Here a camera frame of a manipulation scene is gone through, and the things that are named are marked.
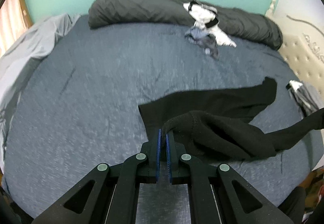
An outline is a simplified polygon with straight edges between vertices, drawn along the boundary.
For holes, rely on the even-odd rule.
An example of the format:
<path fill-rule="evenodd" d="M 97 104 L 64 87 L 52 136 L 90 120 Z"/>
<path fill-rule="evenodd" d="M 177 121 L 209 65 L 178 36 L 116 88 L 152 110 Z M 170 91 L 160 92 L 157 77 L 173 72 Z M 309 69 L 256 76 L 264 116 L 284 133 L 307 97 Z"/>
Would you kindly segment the small blue grey garment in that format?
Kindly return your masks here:
<path fill-rule="evenodd" d="M 192 44 L 202 48 L 207 56 L 218 59 L 218 45 L 213 34 L 208 33 L 198 27 L 191 27 L 184 37 Z"/>

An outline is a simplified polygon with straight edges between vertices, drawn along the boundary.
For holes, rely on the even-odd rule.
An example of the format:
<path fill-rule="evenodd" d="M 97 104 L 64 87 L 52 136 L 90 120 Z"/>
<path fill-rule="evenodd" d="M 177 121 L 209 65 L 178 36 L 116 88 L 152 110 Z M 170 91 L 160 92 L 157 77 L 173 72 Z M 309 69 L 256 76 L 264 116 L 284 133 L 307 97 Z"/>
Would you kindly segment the white and black garment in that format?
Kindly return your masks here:
<path fill-rule="evenodd" d="M 183 8 L 194 18 L 194 28 L 198 28 L 215 37 L 217 45 L 236 47 L 237 44 L 227 36 L 218 26 L 220 20 L 215 7 L 202 4 L 198 1 L 184 3 Z"/>

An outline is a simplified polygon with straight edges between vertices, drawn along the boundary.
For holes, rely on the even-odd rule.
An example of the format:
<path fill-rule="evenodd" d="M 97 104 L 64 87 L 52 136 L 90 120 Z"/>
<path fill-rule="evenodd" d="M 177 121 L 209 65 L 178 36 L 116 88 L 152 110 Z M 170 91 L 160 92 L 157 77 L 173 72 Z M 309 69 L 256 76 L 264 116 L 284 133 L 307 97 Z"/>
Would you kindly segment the cream tufted headboard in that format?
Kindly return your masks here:
<path fill-rule="evenodd" d="M 275 16 L 275 5 L 276 0 L 271 0 L 265 16 L 282 31 L 279 53 L 299 80 L 311 84 L 323 96 L 323 31 L 307 20 Z"/>

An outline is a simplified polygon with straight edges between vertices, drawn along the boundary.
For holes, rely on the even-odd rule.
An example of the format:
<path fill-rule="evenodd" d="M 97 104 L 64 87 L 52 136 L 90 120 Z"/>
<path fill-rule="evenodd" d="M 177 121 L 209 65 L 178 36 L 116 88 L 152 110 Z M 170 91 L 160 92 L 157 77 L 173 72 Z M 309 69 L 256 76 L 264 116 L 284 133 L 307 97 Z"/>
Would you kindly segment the dark grey rolled duvet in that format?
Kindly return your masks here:
<path fill-rule="evenodd" d="M 151 22 L 191 27 L 194 18 L 184 4 L 191 0 L 95 0 L 88 11 L 92 29 L 115 23 Z M 262 14 L 216 6 L 219 27 L 226 34 L 263 43 L 278 50 L 283 43 L 279 26 Z"/>

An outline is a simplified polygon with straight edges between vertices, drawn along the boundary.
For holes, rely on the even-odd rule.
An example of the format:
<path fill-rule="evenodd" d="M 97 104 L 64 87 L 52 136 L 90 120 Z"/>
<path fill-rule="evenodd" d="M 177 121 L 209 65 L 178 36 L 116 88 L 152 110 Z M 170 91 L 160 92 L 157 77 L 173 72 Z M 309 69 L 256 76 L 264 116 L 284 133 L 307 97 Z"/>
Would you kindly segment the grey white clothes pile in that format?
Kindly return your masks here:
<path fill-rule="evenodd" d="M 323 108 L 323 99 L 311 84 L 290 80 L 286 85 L 286 89 L 291 98 L 296 101 L 303 117 L 307 117 Z"/>

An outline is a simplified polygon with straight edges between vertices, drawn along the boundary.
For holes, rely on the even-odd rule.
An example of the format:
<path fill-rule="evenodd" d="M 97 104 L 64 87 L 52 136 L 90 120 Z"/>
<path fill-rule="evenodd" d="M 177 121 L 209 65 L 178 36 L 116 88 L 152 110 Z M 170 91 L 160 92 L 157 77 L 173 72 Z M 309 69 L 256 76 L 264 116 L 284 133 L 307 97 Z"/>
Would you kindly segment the orange striped curtain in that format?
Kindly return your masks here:
<path fill-rule="evenodd" d="M 1 6 L 1 56 L 32 25 L 25 0 L 5 0 Z"/>

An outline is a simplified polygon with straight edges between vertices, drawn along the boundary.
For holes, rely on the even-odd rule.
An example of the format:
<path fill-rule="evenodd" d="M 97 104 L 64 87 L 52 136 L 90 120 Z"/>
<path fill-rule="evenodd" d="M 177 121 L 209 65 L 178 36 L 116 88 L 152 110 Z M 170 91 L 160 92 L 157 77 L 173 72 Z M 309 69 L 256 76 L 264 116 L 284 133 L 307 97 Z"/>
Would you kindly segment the blue grey bed sheet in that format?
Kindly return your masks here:
<path fill-rule="evenodd" d="M 37 217 L 97 164 L 118 164 L 147 136 L 138 106 L 176 91 L 239 88 L 276 80 L 276 101 L 252 121 L 269 133 L 302 118 L 280 54 L 235 38 L 213 59 L 185 26 L 116 24 L 97 30 L 81 17 L 35 69 L 13 117 L 4 189 Z"/>

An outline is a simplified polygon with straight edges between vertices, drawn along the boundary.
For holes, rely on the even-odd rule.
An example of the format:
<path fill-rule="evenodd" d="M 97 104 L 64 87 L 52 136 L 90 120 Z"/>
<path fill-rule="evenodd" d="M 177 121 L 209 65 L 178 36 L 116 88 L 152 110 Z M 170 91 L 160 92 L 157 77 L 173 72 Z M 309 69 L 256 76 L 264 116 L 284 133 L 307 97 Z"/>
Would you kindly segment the black pants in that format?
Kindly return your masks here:
<path fill-rule="evenodd" d="M 214 161 L 266 159 L 295 146 L 309 131 L 323 129 L 323 109 L 294 125 L 264 133 L 250 122 L 276 99 L 277 83 L 266 77 L 247 88 L 175 92 L 138 109 L 152 140 L 169 131 L 186 151 Z"/>

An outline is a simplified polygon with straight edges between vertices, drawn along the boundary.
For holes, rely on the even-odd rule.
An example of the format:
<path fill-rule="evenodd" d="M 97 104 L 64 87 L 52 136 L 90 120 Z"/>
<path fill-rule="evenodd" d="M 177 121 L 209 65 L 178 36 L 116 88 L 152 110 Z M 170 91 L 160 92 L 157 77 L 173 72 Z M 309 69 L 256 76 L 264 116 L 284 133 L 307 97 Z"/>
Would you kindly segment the light grey blanket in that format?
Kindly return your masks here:
<path fill-rule="evenodd" d="M 1 171 L 7 137 L 17 104 L 30 77 L 58 41 L 75 26 L 80 14 L 51 16 L 35 23 L 1 57 Z"/>

